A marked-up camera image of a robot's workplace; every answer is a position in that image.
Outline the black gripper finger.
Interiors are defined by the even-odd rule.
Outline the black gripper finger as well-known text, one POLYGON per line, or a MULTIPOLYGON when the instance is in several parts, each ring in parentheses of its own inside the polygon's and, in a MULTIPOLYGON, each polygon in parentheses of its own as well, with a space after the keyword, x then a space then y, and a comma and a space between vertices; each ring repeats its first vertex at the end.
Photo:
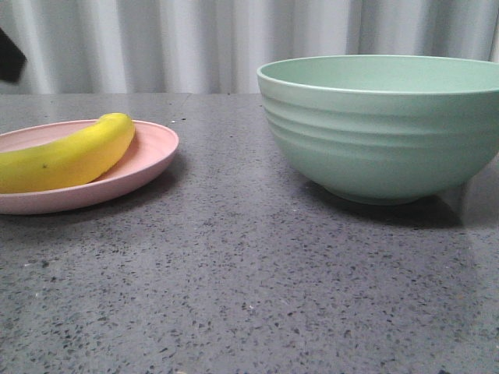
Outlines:
POLYGON ((18 83, 27 58, 16 46, 12 39, 0 30, 0 76, 1 81, 7 83, 18 83))

